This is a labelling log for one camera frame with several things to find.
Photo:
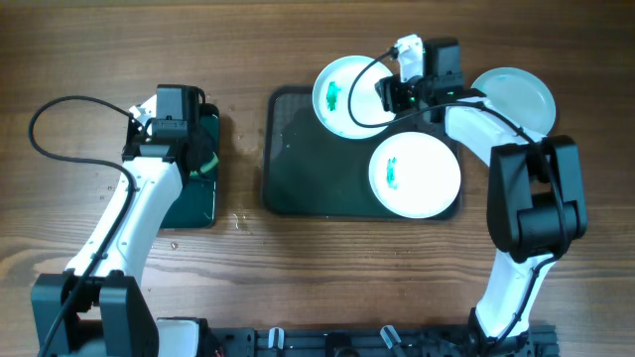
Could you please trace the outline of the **green yellow sponge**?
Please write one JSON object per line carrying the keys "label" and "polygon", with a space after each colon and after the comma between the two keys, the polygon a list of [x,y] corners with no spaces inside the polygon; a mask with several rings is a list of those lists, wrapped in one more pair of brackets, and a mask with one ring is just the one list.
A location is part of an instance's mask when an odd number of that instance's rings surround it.
{"label": "green yellow sponge", "polygon": [[216,153],[212,154],[211,160],[202,164],[198,169],[190,173],[191,178],[208,179],[207,174],[211,172],[218,164],[219,159]]}

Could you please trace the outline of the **white top plate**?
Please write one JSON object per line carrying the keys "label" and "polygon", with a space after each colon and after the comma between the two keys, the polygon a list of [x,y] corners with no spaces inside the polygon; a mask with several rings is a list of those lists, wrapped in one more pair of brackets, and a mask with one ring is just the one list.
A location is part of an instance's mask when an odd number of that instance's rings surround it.
{"label": "white top plate", "polygon": [[[364,128],[355,124],[348,112],[350,87],[355,77],[372,62],[365,56],[348,56],[327,65],[319,74],[313,88],[313,107],[319,122],[331,133],[351,140],[374,137],[386,126]],[[383,109],[375,84],[391,76],[391,70],[378,62],[357,81],[351,99],[351,108],[357,122],[381,124],[392,121],[395,114]]]}

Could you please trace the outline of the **white plate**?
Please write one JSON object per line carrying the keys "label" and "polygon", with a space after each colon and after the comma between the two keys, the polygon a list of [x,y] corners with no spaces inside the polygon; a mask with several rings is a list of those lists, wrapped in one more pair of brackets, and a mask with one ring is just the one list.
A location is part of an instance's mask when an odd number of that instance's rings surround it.
{"label": "white plate", "polygon": [[[372,62],[365,56],[348,56],[327,65],[319,74],[313,88],[313,107],[319,122],[331,133],[351,140],[374,137],[386,126],[364,128],[355,124],[348,112],[350,87],[355,77]],[[375,84],[391,76],[391,70],[378,62],[357,81],[351,99],[351,108],[357,122],[381,124],[392,121],[395,114],[383,109]]]}
{"label": "white plate", "polygon": [[504,116],[547,136],[557,119],[551,90],[535,75],[516,67],[497,67],[480,75],[471,88],[484,93]]}
{"label": "white plate", "polygon": [[454,153],[441,140],[403,132],[384,140],[373,152],[370,187],[378,201],[406,218],[436,216],[458,196],[461,174]]}

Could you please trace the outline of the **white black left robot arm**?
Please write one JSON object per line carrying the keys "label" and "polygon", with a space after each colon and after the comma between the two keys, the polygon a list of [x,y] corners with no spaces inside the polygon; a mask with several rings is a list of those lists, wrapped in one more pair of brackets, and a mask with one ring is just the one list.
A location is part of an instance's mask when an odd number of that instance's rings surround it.
{"label": "white black left robot arm", "polygon": [[31,292],[42,356],[221,356],[206,319],[156,318],[141,292],[162,229],[216,218],[219,111],[202,89],[161,84],[125,111],[120,181],[97,226],[58,274]]}

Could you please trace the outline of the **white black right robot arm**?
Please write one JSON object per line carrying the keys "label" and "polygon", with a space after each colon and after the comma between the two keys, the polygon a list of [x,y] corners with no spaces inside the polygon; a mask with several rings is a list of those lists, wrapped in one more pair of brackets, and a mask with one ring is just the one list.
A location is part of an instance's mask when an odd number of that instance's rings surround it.
{"label": "white black right robot arm", "polygon": [[542,282],[586,231],[577,145],[550,136],[555,101],[525,70],[491,69],[466,86],[454,38],[409,35],[386,54],[400,71],[375,83],[384,110],[399,121],[443,123],[489,168],[486,222],[496,254],[463,348],[472,356],[517,353],[531,340],[529,315]]}

